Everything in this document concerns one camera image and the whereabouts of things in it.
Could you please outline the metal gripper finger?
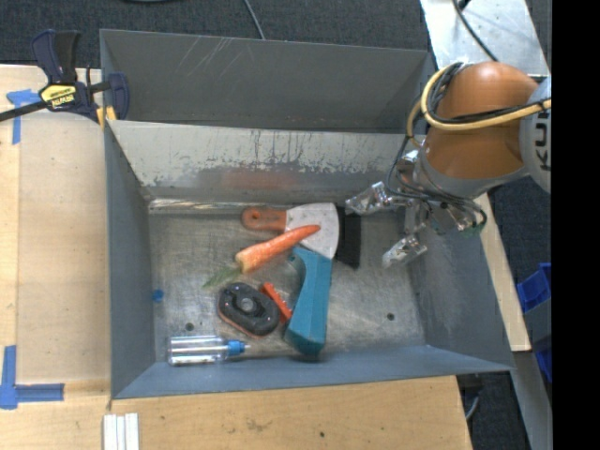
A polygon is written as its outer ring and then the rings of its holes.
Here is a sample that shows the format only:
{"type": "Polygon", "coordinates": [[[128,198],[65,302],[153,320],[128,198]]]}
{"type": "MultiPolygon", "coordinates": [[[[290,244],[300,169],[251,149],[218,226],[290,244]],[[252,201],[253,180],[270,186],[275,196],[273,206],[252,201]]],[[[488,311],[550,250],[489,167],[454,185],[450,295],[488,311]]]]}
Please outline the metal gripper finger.
{"type": "Polygon", "coordinates": [[[410,263],[427,251],[428,247],[420,241],[417,234],[406,234],[382,255],[382,267],[410,263]]]}
{"type": "Polygon", "coordinates": [[[398,205],[398,199],[390,194],[384,182],[372,184],[345,201],[347,214],[367,216],[378,211],[388,210],[398,205]]]}

